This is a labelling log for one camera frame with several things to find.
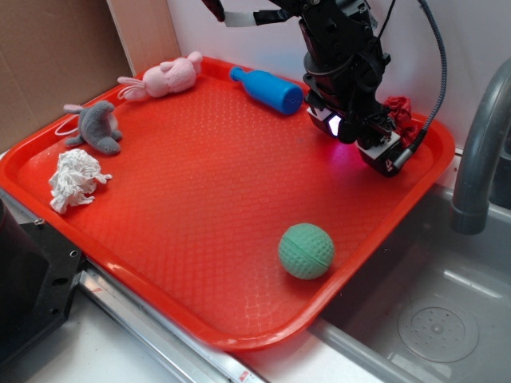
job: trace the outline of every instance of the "red cloth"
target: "red cloth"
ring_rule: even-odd
[[[407,148],[420,130],[412,120],[412,102],[408,97],[389,97],[383,102],[383,106],[390,109],[389,116],[396,123],[396,133],[401,136],[401,142]]]

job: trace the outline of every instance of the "blue bottle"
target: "blue bottle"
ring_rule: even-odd
[[[241,81],[251,97],[283,114],[293,114],[302,105],[302,89],[271,73],[263,70],[244,72],[236,66],[231,69],[230,77],[233,81]]]

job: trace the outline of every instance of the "white crumpled cloth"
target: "white crumpled cloth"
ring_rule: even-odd
[[[99,162],[81,149],[73,149],[58,156],[57,171],[50,179],[52,186],[51,207],[64,214],[68,205],[77,206],[94,201],[94,197],[85,196],[96,190],[96,182],[106,184],[110,174],[101,174]]]

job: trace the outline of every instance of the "gray faucet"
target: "gray faucet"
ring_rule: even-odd
[[[482,232],[489,201],[511,208],[511,58],[493,75],[465,143],[450,208],[450,226]]]

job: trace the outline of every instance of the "sink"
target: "sink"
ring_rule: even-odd
[[[481,234],[460,235],[451,197],[429,191],[320,321],[338,344],[403,370],[399,381],[509,381],[511,215],[492,206]]]

